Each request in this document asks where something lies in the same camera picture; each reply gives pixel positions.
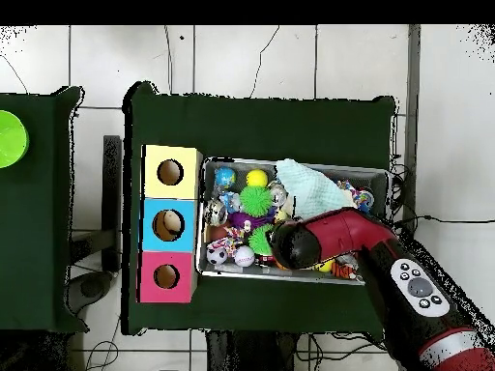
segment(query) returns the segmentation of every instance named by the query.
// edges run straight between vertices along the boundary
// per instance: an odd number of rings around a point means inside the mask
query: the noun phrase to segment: green cloth
[[[389,169],[394,102],[350,100],[233,100],[156,95],[145,82],[125,98],[126,157],[131,166],[131,222],[125,239],[131,267],[124,276],[124,328],[369,331],[381,326],[364,286],[200,277],[190,304],[137,303],[135,271],[140,147],[194,147],[204,157],[242,157]]]
[[[0,169],[0,328],[82,331],[64,304],[69,263],[71,112],[78,87],[50,96],[0,94],[29,133],[29,149]]]

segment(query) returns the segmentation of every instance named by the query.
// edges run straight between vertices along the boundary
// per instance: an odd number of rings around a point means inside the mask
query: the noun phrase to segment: green bowl
[[[19,161],[29,147],[24,125],[11,112],[0,110],[0,168]]]

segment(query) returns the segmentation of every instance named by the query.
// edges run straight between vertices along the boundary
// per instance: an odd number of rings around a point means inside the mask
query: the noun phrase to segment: white ball
[[[227,260],[227,251],[224,247],[212,248],[209,246],[206,249],[206,258],[212,265],[221,265]]]
[[[239,249],[237,249],[234,261],[236,262],[237,266],[240,266],[241,268],[247,268],[254,262],[254,252],[249,246],[241,246],[239,247]]]

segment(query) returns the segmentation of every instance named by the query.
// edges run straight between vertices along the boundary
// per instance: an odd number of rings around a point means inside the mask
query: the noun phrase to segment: blue ball
[[[215,171],[215,184],[222,187],[231,187],[236,182],[236,173],[226,167],[221,167]]]

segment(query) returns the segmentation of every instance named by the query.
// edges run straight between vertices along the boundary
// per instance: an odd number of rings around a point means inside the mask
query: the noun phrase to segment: round hole
[[[179,282],[179,271],[173,265],[161,265],[153,273],[157,286],[162,289],[173,289]]]
[[[167,159],[159,165],[157,176],[162,184],[174,186],[184,178],[184,168],[175,159]]]
[[[184,232],[184,228],[184,218],[177,211],[160,211],[153,219],[153,232],[165,242],[179,239]]]

